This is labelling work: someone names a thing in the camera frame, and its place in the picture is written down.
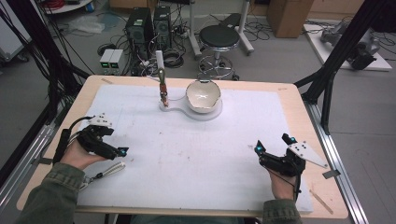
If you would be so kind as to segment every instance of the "robotic arm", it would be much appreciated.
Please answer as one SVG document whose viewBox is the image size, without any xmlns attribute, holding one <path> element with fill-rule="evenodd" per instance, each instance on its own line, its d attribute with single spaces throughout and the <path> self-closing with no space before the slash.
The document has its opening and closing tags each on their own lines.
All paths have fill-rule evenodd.
<svg viewBox="0 0 396 224">
<path fill-rule="evenodd" d="M 323 30 L 320 41 L 329 42 L 335 46 L 340 40 L 344 31 L 347 29 L 349 21 L 341 21 L 333 28 Z M 372 36 L 368 31 L 361 38 L 357 46 L 350 52 L 346 59 L 350 65 L 357 70 L 366 68 L 370 63 L 376 60 L 373 55 L 379 51 L 379 39 Z"/>
</svg>

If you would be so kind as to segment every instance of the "cardboard box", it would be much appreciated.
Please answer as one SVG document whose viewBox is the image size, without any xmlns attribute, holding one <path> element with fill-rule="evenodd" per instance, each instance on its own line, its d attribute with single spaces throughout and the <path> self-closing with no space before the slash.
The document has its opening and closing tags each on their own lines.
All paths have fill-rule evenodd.
<svg viewBox="0 0 396 224">
<path fill-rule="evenodd" d="M 247 13 L 255 16 L 265 16 L 267 14 L 268 5 L 255 4 L 250 1 L 250 8 Z"/>
<path fill-rule="evenodd" d="M 364 0 L 315 0 L 308 18 L 341 20 L 353 17 Z"/>
<path fill-rule="evenodd" d="M 130 9 L 134 7 L 149 7 L 152 13 L 157 2 L 157 0 L 109 0 L 111 8 L 123 12 L 130 12 Z"/>
<path fill-rule="evenodd" d="M 298 37 L 314 0 L 272 0 L 267 20 L 275 37 Z"/>
</svg>

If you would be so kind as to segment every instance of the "white shelf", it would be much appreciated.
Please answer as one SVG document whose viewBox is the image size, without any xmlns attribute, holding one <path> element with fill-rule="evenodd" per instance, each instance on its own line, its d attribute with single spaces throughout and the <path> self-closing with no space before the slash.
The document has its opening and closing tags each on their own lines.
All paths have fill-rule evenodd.
<svg viewBox="0 0 396 224">
<path fill-rule="evenodd" d="M 304 28 L 306 31 L 322 29 L 320 26 L 310 25 L 310 24 L 305 24 Z M 322 63 L 325 63 L 327 58 L 329 58 L 330 53 L 332 52 L 333 46 L 330 43 L 322 43 L 320 41 L 321 32 L 307 33 L 307 35 L 309 42 L 314 47 L 314 50 L 317 53 L 320 61 Z M 373 56 L 376 58 L 376 61 L 370 63 L 363 70 L 388 72 L 392 69 L 392 67 L 387 63 L 387 61 L 385 61 L 378 53 L 375 53 Z M 344 62 L 343 65 L 341 65 L 341 68 L 353 70 L 352 66 L 348 62 Z"/>
<path fill-rule="evenodd" d="M 55 10 L 49 10 L 46 8 L 46 13 L 47 14 L 58 14 L 58 13 L 63 13 L 67 11 L 72 11 L 81 7 L 87 6 L 92 0 L 81 0 L 78 5 L 64 5 L 63 7 Z"/>
</svg>

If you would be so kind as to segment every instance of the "wheel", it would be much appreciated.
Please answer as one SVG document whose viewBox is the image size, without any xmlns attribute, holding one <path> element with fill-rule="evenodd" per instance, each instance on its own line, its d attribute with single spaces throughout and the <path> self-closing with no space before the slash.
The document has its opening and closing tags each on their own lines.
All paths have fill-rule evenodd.
<svg viewBox="0 0 396 224">
<path fill-rule="evenodd" d="M 199 70 L 202 72 L 202 71 L 205 71 L 205 65 L 204 64 L 200 64 L 199 65 Z"/>
<path fill-rule="evenodd" d="M 225 68 L 225 62 L 220 62 L 220 63 L 219 63 L 219 67 L 220 67 L 220 68 Z"/>
<path fill-rule="evenodd" d="M 236 74 L 233 74 L 233 80 L 234 80 L 234 81 L 239 81 L 239 76 L 236 75 Z"/>
<path fill-rule="evenodd" d="M 19 53 L 16 58 L 22 63 L 29 62 L 29 57 L 24 52 Z"/>
</svg>

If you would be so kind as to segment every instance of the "black stool seat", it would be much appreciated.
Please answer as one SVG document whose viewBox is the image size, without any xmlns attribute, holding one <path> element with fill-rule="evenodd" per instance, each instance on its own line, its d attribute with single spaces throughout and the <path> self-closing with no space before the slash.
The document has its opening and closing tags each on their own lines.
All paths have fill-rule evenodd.
<svg viewBox="0 0 396 224">
<path fill-rule="evenodd" d="M 211 48 L 230 48 L 238 43 L 239 34 L 226 26 L 211 25 L 201 30 L 199 38 Z"/>
</svg>

